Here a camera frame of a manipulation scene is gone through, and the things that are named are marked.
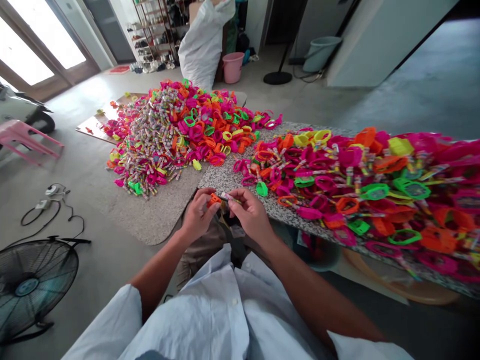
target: light blue shirt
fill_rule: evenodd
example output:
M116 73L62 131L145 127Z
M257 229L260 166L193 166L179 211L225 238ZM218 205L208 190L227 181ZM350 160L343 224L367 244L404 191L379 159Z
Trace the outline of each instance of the light blue shirt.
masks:
M241 269L224 245L142 326L139 291L123 286L63 359L334 359L280 280L253 253ZM400 347L328 332L340 360L408 359Z

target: speckled countertop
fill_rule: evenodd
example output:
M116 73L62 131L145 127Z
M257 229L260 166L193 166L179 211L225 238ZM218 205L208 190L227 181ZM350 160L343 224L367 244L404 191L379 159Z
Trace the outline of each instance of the speckled countertop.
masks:
M278 126L274 130L265 130L261 131L261 140L270 142L274 135L280 135L287 132L287 130L298 131L303 128L311 127L311 125L304 123L293 123L293 122L284 122L281 126ZM355 132L337 129L332 127L324 126L314 126L315 130L332 130L334 135L343 135L347 137L355 136ZM254 146L247 148L243 157L250 158L254 153ZM233 166L235 159L233 156L228 156L225 160L223 166L209 166L205 175L200 180L198 184L199 188L212 187L217 189L218 192L229 192L235 188L241 186L242 174L239 172L233 172ZM307 233L316 235L333 243L344 246L340 241L338 241L328 229L322 228L319 224L313 221L305 220L298 216L294 210L280 206L277 203L277 195L273 192L269 192L267 197L260 197L263 205L265 206L268 216L272 219L278 220L295 228L301 229ZM383 263L392 265L396 268L401 268L400 265L395 261L387 257L382 257L374 254L368 250L363 244L364 239L358 237L358 245L353 247L348 247L348 249L358 252L362 255L369 256L373 259L379 260ZM451 289L460 294L467 295L471 298L480 299L480 284L465 284L458 280L455 280L449 276L441 275L430 268L424 266L423 264L417 262L413 257L408 254L404 255L406 261L411 265L413 270L423 279L429 280L433 283L442 285L448 289Z

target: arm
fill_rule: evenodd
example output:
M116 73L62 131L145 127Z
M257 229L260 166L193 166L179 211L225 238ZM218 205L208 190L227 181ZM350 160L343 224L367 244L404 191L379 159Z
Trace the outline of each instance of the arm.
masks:
M129 284L140 293L143 323L157 308L182 254L207 231L210 221L220 207L220 204L214 204L205 211L206 203L214 192L215 189L211 187L196 192L186 210L181 229L175 232L165 246L130 280Z
M354 304L303 262L274 233L263 204L249 190L230 192L229 201L245 232L264 251L293 306L309 329L335 350L327 330L351 338L385 341L382 333Z

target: hand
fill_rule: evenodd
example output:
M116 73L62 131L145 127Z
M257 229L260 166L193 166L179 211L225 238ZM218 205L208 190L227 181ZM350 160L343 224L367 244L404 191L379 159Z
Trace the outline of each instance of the hand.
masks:
M205 234L215 213L220 208L219 203L214 203L207 209L206 205L211 199L211 194L216 190L212 187L199 189L192 202L186 209L181 229L181 237L190 244Z
M267 212L262 202L248 189L237 188L229 192L238 202L230 200L230 217L236 216L246 234L259 245L266 244L276 239L275 233L270 225Z

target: motorcycle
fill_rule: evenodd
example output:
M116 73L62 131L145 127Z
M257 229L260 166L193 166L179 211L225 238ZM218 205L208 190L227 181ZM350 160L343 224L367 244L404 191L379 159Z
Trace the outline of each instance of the motorcycle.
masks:
M55 121L47 114L53 111L43 102L16 90L11 85L0 82L0 124L15 119L25 122L44 134L54 131Z

